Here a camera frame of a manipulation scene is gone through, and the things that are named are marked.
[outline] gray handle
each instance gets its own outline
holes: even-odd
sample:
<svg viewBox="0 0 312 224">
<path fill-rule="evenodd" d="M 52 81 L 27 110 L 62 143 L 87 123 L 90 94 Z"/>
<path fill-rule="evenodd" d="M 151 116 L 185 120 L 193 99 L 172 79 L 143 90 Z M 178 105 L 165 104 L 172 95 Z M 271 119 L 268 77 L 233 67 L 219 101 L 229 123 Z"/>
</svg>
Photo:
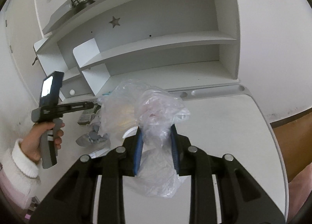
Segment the gray handle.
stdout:
<svg viewBox="0 0 312 224">
<path fill-rule="evenodd" d="M 63 120 L 55 118 L 53 122 L 55 123 L 53 130 L 46 131 L 40 138 L 39 147 L 44 169 L 51 168 L 57 164 L 57 149 L 54 140 L 57 138 L 57 132 L 60 130 Z"/>
</svg>

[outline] star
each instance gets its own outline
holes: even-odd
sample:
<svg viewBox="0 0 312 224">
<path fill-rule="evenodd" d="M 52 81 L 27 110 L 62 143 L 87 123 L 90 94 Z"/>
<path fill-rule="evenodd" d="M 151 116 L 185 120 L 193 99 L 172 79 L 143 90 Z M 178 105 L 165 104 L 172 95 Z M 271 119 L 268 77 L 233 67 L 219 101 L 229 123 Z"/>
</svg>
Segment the star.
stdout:
<svg viewBox="0 0 312 224">
<path fill-rule="evenodd" d="M 120 18 L 116 19 L 116 18 L 113 16 L 113 20 L 110 21 L 109 23 L 113 25 L 113 28 L 115 28 L 115 26 L 120 26 L 119 20 L 120 20 Z"/>
</svg>

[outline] bolt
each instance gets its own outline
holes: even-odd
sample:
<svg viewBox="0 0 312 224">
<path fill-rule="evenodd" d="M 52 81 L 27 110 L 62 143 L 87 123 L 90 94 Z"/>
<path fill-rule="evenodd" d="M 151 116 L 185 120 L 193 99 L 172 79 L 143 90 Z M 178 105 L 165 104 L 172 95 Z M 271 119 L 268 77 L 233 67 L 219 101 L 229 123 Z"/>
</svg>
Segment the bolt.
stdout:
<svg viewBox="0 0 312 224">
<path fill-rule="evenodd" d="M 90 156 L 89 156 L 89 155 L 84 154 L 84 155 L 82 155 L 82 156 L 80 157 L 80 161 L 81 161 L 82 163 L 86 163 L 86 162 L 88 162 L 89 160 L 90 160 Z"/>
<path fill-rule="evenodd" d="M 124 152 L 126 152 L 126 149 L 124 147 L 117 147 L 116 152 L 117 153 L 124 153 Z"/>
<path fill-rule="evenodd" d="M 231 155 L 230 153 L 227 153 L 227 154 L 224 156 L 224 158 L 225 158 L 227 161 L 229 161 L 229 162 L 231 162 L 231 161 L 234 160 L 234 156 Z"/>
<path fill-rule="evenodd" d="M 188 151 L 189 151 L 190 153 L 196 153 L 197 150 L 198 150 L 197 147 L 194 147 L 194 146 L 188 147 Z"/>
</svg>

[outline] white desk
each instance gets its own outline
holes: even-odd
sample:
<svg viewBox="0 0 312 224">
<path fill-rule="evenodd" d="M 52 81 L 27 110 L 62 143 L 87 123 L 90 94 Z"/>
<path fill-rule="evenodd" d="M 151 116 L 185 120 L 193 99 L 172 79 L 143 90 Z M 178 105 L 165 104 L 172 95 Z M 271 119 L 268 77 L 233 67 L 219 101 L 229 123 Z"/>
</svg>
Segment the white desk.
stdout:
<svg viewBox="0 0 312 224">
<path fill-rule="evenodd" d="M 191 100 L 185 102 L 191 118 L 177 125 L 179 134 L 208 154 L 222 157 L 232 153 L 286 214 L 287 182 L 272 134 L 253 99 L 247 95 Z M 66 114 L 65 136 L 58 164 L 41 171 L 41 200 L 67 169 L 92 149 L 79 147 L 75 140 L 84 127 L 77 124 L 80 112 Z M 147 198 L 124 187 L 127 224 L 188 223 L 190 179 L 172 199 Z"/>
</svg>

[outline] human hand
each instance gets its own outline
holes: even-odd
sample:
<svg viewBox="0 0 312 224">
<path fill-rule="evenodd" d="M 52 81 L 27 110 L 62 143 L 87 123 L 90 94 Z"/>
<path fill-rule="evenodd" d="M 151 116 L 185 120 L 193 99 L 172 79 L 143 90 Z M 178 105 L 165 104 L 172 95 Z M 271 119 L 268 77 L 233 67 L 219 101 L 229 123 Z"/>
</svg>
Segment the human hand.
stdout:
<svg viewBox="0 0 312 224">
<path fill-rule="evenodd" d="M 43 122 L 39 124 L 35 124 L 28 135 L 23 139 L 23 141 L 20 144 L 21 151 L 34 163 L 37 163 L 41 156 L 40 156 L 40 149 L 39 149 L 39 143 L 40 143 L 40 137 L 43 133 L 45 133 L 47 130 L 51 130 L 54 128 L 55 123 L 53 122 Z M 61 149 L 61 143 L 62 139 L 61 137 L 64 135 L 64 132 L 62 130 L 59 130 L 57 132 L 58 138 L 54 140 L 54 143 L 57 147 L 57 149 Z"/>
</svg>

